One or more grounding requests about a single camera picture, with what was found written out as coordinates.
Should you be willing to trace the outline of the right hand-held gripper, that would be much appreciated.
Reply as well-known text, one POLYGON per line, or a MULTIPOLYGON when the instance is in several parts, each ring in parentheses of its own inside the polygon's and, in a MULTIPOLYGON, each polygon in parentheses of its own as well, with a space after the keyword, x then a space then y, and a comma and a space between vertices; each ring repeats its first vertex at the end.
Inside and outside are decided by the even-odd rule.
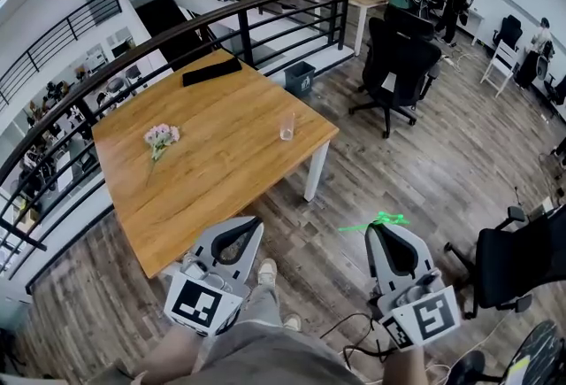
POLYGON ((454 288, 428 286, 432 256, 419 236, 398 225, 370 224, 364 240, 370 276, 379 293, 387 293, 372 296, 369 308, 394 347, 423 347, 461 326, 454 288), (404 290, 391 291, 389 285, 390 281, 415 280, 404 290))

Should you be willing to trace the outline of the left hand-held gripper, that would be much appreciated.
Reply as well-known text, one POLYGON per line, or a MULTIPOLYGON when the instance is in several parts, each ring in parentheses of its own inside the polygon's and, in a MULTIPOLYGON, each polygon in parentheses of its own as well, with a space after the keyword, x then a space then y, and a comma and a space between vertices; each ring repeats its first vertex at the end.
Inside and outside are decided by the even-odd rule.
POLYGON ((249 295, 246 280, 263 234, 264 223, 256 216, 231 218, 205 229, 172 275, 164 305, 169 319, 202 336, 227 331, 249 295))

